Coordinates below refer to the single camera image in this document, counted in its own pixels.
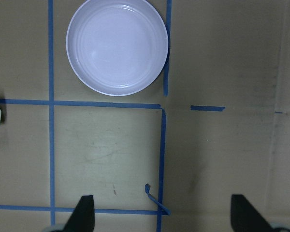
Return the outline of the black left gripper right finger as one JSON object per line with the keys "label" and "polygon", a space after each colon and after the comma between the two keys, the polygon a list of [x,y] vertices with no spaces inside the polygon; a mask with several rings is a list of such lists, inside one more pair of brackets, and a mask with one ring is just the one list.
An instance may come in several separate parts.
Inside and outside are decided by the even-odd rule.
{"label": "black left gripper right finger", "polygon": [[234,232],[272,232],[271,225],[242,194],[231,196],[231,227]]}

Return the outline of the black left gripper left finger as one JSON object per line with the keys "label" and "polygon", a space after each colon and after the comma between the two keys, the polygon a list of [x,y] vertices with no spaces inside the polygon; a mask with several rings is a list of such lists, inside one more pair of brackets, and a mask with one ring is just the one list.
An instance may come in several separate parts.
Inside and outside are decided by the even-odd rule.
{"label": "black left gripper left finger", "polygon": [[63,232],[93,232],[95,208],[93,195],[82,196],[63,228]]}

